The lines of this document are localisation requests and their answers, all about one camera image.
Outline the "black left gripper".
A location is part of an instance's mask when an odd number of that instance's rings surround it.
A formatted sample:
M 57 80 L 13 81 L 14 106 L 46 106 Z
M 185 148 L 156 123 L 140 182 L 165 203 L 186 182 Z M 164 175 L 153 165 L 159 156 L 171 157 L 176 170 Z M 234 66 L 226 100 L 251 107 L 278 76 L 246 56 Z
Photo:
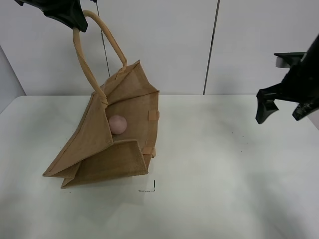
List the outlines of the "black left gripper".
M 48 18 L 86 32 L 88 23 L 79 0 L 14 0 L 20 6 L 31 5 L 43 11 Z

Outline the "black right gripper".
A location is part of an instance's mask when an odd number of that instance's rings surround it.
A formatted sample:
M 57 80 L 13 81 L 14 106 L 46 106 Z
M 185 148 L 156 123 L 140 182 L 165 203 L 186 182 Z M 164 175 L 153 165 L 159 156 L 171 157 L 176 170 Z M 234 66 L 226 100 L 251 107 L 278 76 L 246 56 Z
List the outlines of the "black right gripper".
M 319 53 L 275 53 L 279 60 L 289 66 L 283 80 L 268 88 L 260 89 L 257 97 L 256 121 L 262 124 L 278 111 L 275 100 L 300 103 L 292 116 L 296 121 L 319 109 Z

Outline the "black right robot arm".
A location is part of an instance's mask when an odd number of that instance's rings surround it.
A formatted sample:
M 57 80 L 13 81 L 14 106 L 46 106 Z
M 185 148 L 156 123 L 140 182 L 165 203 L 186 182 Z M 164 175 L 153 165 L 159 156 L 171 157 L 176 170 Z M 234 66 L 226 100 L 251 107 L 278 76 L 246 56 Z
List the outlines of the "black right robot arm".
M 257 97 L 256 121 L 262 124 L 278 111 L 275 100 L 297 103 L 292 116 L 299 121 L 319 109 L 319 38 L 307 52 L 275 53 L 279 65 L 289 67 L 283 80 L 268 88 L 260 89 Z

